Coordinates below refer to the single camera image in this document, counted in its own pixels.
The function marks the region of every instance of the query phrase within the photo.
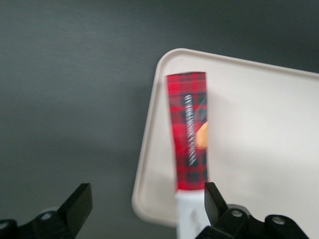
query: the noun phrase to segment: white tray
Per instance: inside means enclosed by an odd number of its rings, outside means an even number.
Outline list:
[[[264,221],[291,217],[319,234],[319,74],[188,49],[160,60],[152,91],[133,208],[176,225],[175,165],[165,76],[207,72],[209,177],[229,204]]]

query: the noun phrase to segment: screw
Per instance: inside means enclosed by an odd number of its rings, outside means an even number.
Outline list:
[[[47,219],[49,219],[51,217],[51,214],[50,213],[46,213],[46,214],[44,214],[42,217],[41,217],[41,219],[42,220],[47,220]]]
[[[9,223],[8,222],[4,222],[4,223],[0,223],[0,230],[5,228],[6,226],[8,226]]]
[[[280,217],[273,217],[273,222],[278,224],[278,225],[283,225],[285,224],[285,220],[280,218]]]
[[[243,214],[242,214],[240,211],[238,211],[238,210],[232,211],[231,214],[232,214],[234,217],[237,217],[237,218],[239,218],[239,217],[241,217],[241,216],[243,215]]]

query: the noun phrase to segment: dark gray background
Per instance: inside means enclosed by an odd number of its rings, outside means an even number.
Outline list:
[[[319,1],[0,0],[0,218],[82,182],[78,238],[174,238],[131,196],[158,60],[190,48],[319,72]]]

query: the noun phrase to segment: cookie image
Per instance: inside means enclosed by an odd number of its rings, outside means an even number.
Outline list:
[[[205,150],[208,145],[208,122],[204,123],[196,133],[196,147]]]

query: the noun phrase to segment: tartan pattern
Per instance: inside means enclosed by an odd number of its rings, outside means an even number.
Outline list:
[[[192,134],[191,130],[187,130],[194,129],[193,133],[196,134],[207,121],[206,73],[187,72],[169,75],[166,79],[171,128],[175,144],[177,189],[204,189],[204,182],[207,182],[206,150],[197,148],[194,150],[190,147],[190,143],[194,139],[192,136],[195,135]],[[191,155],[194,155],[191,152],[195,152],[196,160],[190,160]]]

